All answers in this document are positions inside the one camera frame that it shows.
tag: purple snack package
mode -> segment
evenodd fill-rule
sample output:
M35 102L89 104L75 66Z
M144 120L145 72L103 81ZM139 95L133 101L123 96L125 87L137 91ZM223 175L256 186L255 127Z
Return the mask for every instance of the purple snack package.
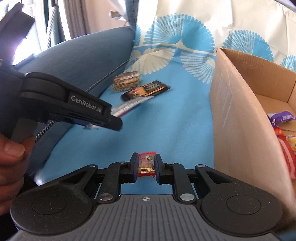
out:
M278 127L279 124L284 123L286 121L296 120L296 117L292 115L289 111L283 111L279 113L271 113L267 114L272 127Z

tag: cardboard box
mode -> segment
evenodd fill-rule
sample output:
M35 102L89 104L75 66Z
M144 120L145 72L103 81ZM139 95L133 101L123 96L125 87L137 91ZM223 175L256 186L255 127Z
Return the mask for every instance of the cardboard box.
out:
M296 220L296 199L267 113L296 114L296 73L246 53L218 49L210 89L215 169L276 196L280 227ZM296 135L296 121L281 126Z

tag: wall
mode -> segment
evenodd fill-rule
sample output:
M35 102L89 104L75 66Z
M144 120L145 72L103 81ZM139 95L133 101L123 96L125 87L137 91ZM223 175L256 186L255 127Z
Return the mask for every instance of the wall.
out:
M109 17L111 10L116 11L108 0L85 0L87 17L91 33L124 25L124 21L117 21Z

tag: human hand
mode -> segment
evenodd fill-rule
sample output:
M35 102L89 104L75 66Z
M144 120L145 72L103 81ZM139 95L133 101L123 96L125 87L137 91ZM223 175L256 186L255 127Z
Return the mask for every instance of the human hand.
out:
M10 211L13 199L24 184L23 176L34 144L34 137L18 144L0 134L0 215Z

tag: gray curtain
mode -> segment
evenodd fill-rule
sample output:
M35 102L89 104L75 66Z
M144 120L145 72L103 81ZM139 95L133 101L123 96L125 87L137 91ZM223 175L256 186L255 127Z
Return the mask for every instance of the gray curtain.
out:
M71 38L89 34L85 0L64 0L64 5Z

